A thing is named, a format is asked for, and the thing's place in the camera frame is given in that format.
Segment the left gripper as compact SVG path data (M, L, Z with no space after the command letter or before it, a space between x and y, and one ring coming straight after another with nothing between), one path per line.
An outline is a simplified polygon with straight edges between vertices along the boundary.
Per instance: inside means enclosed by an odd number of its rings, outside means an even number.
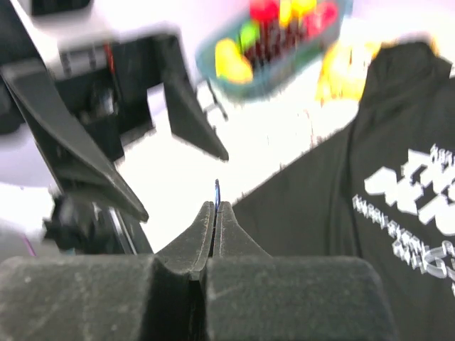
M229 159L198 101L176 34L103 41L63 51L60 61L57 88L38 60L3 65L1 76L61 193L148 220L110 160L154 127L147 91L161 82L171 133Z

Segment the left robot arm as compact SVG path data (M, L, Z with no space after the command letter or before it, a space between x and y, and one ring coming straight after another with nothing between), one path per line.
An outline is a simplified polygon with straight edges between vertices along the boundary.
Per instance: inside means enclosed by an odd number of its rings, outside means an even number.
M1 133L29 124L62 191L44 222L45 237L62 250L105 253L113 232L96 205L133 217L145 211L103 176L98 161L119 160L122 139L152 128L148 89L163 86L174 135L224 161L228 152L197 100L176 33L71 48L60 64L61 72L44 65L13 4L2 1L1 65L24 71L26 79L12 87L1 76Z

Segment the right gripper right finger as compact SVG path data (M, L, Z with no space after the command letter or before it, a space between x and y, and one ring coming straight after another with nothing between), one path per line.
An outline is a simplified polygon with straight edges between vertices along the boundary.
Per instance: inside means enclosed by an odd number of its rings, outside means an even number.
M379 276L353 257L272 257L219 205L205 273L210 340L395 340Z

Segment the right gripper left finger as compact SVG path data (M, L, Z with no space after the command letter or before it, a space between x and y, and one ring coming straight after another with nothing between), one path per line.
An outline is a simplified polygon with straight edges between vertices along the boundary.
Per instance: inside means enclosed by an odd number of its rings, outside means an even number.
M2 340L204 340L199 278L215 207L156 255L13 257L1 264Z

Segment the black printed t-shirt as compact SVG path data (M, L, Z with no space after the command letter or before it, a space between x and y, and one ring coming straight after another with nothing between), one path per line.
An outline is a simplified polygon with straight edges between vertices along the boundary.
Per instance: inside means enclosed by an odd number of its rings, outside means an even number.
M403 340L454 339L454 79L422 41L379 51L344 129L234 206L273 256L379 273Z

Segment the round silver brooch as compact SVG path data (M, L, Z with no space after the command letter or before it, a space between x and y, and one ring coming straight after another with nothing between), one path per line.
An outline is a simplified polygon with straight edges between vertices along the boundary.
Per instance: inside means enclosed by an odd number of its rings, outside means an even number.
M221 198L220 198L220 183L219 180L215 180L215 209L218 210L220 203L221 203Z

